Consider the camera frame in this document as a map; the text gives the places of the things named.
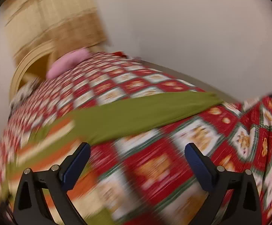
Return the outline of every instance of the pink pillow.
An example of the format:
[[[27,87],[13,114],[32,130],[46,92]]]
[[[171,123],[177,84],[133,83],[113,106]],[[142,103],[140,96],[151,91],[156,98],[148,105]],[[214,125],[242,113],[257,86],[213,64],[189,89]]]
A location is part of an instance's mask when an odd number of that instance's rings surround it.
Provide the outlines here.
[[[90,58],[90,52],[86,48],[69,52],[52,64],[52,67],[46,73],[46,79],[54,79],[88,58]]]

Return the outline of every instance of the metal screw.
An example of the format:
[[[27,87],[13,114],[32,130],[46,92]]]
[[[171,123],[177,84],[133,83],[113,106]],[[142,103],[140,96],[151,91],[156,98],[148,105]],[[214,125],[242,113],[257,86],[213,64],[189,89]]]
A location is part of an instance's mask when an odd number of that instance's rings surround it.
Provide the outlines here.
[[[250,169],[246,169],[246,174],[247,175],[251,175],[252,174],[252,171]]]
[[[30,168],[26,168],[26,169],[23,171],[23,173],[24,173],[24,174],[28,174],[28,173],[30,173],[30,171],[31,171]]]
[[[52,171],[57,171],[59,169],[59,165],[52,165],[50,168]]]
[[[225,168],[223,166],[217,166],[217,170],[219,170],[220,172],[225,171]]]

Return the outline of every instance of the blue clamp pad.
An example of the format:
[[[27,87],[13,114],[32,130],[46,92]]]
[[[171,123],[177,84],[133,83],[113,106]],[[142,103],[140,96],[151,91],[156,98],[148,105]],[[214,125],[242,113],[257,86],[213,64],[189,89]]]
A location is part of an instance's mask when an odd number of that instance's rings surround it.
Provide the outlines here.
[[[63,173],[62,176],[62,189],[64,191],[72,190],[74,185],[76,184],[79,176],[81,175],[85,165],[87,164],[90,158],[90,145],[87,143],[82,143],[76,151],[71,156],[76,157],[72,160],[66,171]]]
[[[185,147],[185,157],[202,189],[207,192],[211,192],[214,188],[212,182],[213,177],[212,174],[209,172],[208,168],[206,167],[204,161],[202,160],[203,158],[208,157],[203,156],[200,151],[199,153],[197,153],[191,144],[187,144]]]

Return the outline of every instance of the green fabric strip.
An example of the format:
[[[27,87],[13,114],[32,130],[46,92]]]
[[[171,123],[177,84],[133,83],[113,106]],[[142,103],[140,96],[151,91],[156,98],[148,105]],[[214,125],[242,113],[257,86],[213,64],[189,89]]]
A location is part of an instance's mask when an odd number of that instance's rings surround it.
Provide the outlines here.
[[[140,134],[222,103],[213,93],[167,92],[72,111],[82,141],[96,145]]]
[[[64,135],[62,138],[55,141],[53,144],[39,152],[36,156],[29,158],[20,166],[14,167],[11,172],[11,175],[15,173],[22,173],[27,167],[31,167],[36,163],[41,162],[42,160],[49,158],[50,155],[55,153],[58,149],[62,148],[64,145],[76,139],[77,133],[74,130],[71,130],[68,134]]]
[[[56,125],[58,125],[60,122],[64,121],[65,119],[71,119],[70,115],[71,115],[71,112],[67,113],[61,118],[54,120],[54,122],[52,122],[51,124],[45,125],[39,130],[32,132],[29,137],[28,143],[26,145],[34,145],[35,143],[43,141],[53,127],[55,127]]]
[[[117,225],[106,208],[102,209],[96,215],[84,218],[84,220],[88,225]]]

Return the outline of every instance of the bed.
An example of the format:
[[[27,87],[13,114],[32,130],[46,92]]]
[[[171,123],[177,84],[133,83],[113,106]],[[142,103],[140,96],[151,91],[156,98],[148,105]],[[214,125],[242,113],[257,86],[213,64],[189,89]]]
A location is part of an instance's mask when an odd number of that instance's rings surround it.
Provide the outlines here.
[[[24,168],[47,170],[79,144],[35,143],[27,148],[27,140],[39,128],[74,109],[179,91],[203,90],[106,52],[93,53],[61,76],[43,82],[12,114],[0,140],[0,201],[10,193],[12,205]],[[188,224],[208,195],[183,155],[189,142],[227,170],[250,169],[260,195],[263,224],[272,220],[270,97],[223,103],[161,128],[93,146],[90,164],[68,196],[88,224]],[[215,224],[230,196],[228,192]],[[45,199],[55,222],[62,224],[48,193]]]

